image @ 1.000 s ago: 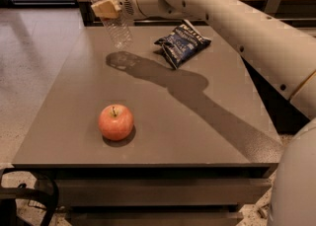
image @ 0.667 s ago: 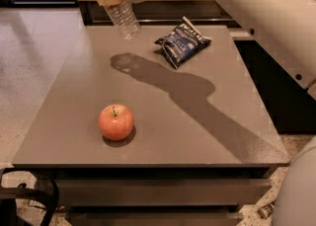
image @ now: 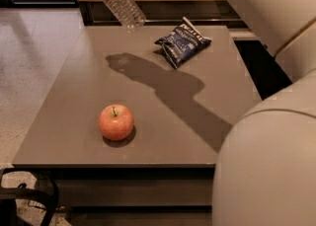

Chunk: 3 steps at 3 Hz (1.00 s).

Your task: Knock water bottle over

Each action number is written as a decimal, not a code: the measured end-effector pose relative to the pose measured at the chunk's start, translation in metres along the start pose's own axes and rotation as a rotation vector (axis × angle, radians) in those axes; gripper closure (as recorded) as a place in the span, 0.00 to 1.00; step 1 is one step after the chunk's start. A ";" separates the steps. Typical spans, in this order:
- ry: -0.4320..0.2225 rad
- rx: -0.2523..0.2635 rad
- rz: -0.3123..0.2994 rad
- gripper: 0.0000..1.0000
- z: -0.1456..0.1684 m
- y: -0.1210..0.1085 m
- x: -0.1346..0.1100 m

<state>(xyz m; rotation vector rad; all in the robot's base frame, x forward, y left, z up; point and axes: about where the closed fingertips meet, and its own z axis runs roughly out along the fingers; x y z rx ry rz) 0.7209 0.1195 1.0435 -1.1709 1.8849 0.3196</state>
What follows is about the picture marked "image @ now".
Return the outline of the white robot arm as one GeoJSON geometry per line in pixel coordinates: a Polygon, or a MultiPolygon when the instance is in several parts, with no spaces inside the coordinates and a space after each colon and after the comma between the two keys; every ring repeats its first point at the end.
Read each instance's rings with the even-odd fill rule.
{"type": "Polygon", "coordinates": [[[316,0],[227,1],[293,83],[227,135],[212,225],[316,226],[316,0]]]}

